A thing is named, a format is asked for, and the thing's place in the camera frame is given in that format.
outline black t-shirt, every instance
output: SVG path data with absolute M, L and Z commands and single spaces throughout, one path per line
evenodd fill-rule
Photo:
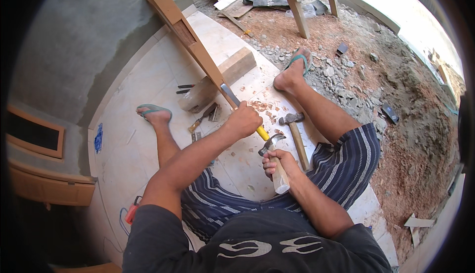
M 198 252 L 181 221 L 141 206 L 123 256 L 123 272 L 391 272 L 371 230 L 354 225 L 335 240 L 317 235 L 298 213 L 247 211 L 226 222 Z

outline hammer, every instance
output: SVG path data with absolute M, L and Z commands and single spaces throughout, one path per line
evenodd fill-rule
M 302 164 L 302 168 L 304 171 L 307 171 L 310 168 L 308 163 L 307 154 L 305 152 L 304 143 L 302 142 L 302 137 L 300 136 L 300 132 L 297 128 L 296 122 L 301 122 L 305 119 L 305 115 L 303 112 L 297 114 L 287 114 L 285 118 L 281 117 L 279 119 L 279 124 L 281 126 L 288 124 L 290 127 L 290 132 L 292 133 L 292 137 L 294 137 L 295 147 L 297 147 L 298 157 L 300 158 L 300 163 Z
M 286 138 L 283 134 L 275 134 L 271 138 L 269 138 L 262 149 L 260 149 L 258 152 L 261 155 L 261 157 L 264 156 L 264 154 L 269 150 L 269 151 L 274 151 L 276 150 L 276 143 L 281 140 Z M 278 157 L 269 157 L 270 162 L 276 163 L 276 172 L 272 174 L 272 181 L 274 183 L 274 189 L 276 190 L 276 193 L 278 194 L 283 194 L 288 189 L 290 188 L 289 185 L 289 178 L 287 177 L 287 173 L 285 172 L 284 168 L 282 167 L 282 164 L 280 163 L 280 159 Z

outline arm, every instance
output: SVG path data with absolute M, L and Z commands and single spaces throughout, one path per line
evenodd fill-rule
M 257 111 L 247 106 L 246 101 L 241 102 L 221 128 L 179 151 L 153 175 L 140 205 L 158 205 L 181 220 L 181 191 L 203 172 L 211 160 L 239 139 L 250 136 L 262 122 Z
M 327 197 L 300 170 L 294 157 L 288 151 L 269 151 L 264 155 L 265 174 L 272 179 L 275 163 L 271 163 L 269 155 L 280 158 L 282 167 L 289 177 L 289 192 L 302 206 L 313 227 L 325 238 L 334 239 L 346 229 L 352 227 L 353 221 L 346 210 Z

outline man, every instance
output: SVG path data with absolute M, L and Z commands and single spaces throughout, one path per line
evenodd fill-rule
M 345 210 L 378 163 L 373 124 L 362 126 L 309 87 L 302 74 L 310 62 L 309 49 L 297 50 L 274 87 L 295 97 L 332 144 L 318 144 L 308 173 L 289 152 L 268 152 L 262 161 L 265 174 L 274 173 L 269 156 L 276 156 L 290 184 L 288 193 L 268 201 L 224 190 L 205 169 L 262 124 L 245 101 L 221 128 L 183 150 L 170 134 L 169 110 L 137 109 L 155 129 L 160 170 L 136 212 L 124 272 L 390 272 L 371 230 L 354 225 Z M 189 250 L 181 220 L 207 243 L 198 252 Z

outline green flip-flop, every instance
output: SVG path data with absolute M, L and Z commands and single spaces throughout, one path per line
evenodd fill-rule
M 296 49 L 293 53 L 292 53 L 292 56 L 300 49 L 300 47 L 298 49 Z M 304 67 L 305 67 L 305 72 L 304 74 L 302 74 L 302 76 L 305 76 L 305 74 L 307 74 L 308 70 L 310 69 L 310 67 L 312 66 L 312 62 L 313 62 L 313 56 L 312 56 L 312 53 L 310 53 L 310 62 L 307 63 L 307 58 L 304 56 L 304 55 L 297 55 L 297 56 L 294 56 L 290 62 L 287 64 L 287 67 L 284 69 L 284 70 L 287 70 L 290 65 L 295 62 L 296 60 L 298 59 L 303 59 L 304 60 Z M 279 90 L 278 88 L 276 88 L 276 86 L 274 86 L 274 89 L 277 91 L 277 92 L 283 92 L 283 90 Z
M 148 122 L 148 120 L 145 118 L 145 115 L 146 114 L 149 114 L 151 112 L 155 112 L 155 111 L 161 111 L 161 110 L 166 110 L 168 112 L 170 112 L 170 119 L 168 120 L 168 122 L 171 121 L 171 117 L 173 116 L 173 113 L 171 112 L 171 110 L 167 109 L 167 108 L 163 108 L 163 107 L 160 107 L 160 106 L 157 106 L 157 105 L 154 105 L 154 104 L 142 104 L 142 105 L 139 105 L 137 106 L 137 109 L 139 108 L 148 108 L 150 110 L 147 110 L 147 111 L 144 111 L 141 113 L 141 116 Z

